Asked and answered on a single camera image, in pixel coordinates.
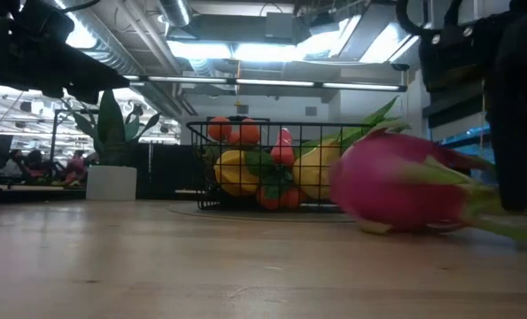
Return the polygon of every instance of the white planter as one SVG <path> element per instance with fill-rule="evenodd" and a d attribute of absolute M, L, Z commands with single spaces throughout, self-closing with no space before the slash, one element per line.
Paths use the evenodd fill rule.
<path fill-rule="evenodd" d="M 136 200 L 137 170 L 133 167 L 92 166 L 88 170 L 86 199 Z"/>

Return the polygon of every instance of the pink dragon fruit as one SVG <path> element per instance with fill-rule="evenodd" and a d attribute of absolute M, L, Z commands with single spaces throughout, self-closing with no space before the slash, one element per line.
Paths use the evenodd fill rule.
<path fill-rule="evenodd" d="M 507 214 L 497 191 L 450 167 L 492 169 L 421 138 L 373 129 L 330 170 L 331 199 L 365 231 L 451 231 L 473 226 L 527 240 L 527 230 L 480 214 Z"/>

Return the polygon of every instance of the wooden table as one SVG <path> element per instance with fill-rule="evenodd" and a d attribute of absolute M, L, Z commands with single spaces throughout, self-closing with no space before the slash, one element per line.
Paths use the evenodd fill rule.
<path fill-rule="evenodd" d="M 527 246 L 167 202 L 0 206 L 0 319 L 525 318 Z"/>

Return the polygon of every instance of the wire basket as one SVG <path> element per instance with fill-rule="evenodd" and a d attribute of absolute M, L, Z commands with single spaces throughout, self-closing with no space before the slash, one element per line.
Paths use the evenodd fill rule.
<path fill-rule="evenodd" d="M 230 119 L 187 124 L 200 209 L 339 211 L 329 168 L 371 126 Z"/>

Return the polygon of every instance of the potted plant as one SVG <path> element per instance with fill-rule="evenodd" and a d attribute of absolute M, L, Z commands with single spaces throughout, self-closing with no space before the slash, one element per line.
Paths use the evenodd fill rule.
<path fill-rule="evenodd" d="M 111 90 L 104 92 L 98 111 L 97 121 L 88 112 L 89 121 L 70 109 L 78 128 L 94 140 L 94 149 L 99 154 L 99 165 L 89 168 L 86 199 L 93 200 L 135 200 L 137 170 L 129 167 L 131 152 L 139 138 L 159 122 L 160 113 L 153 115 L 139 132 L 139 116 L 128 115 L 123 120 L 120 106 Z"/>

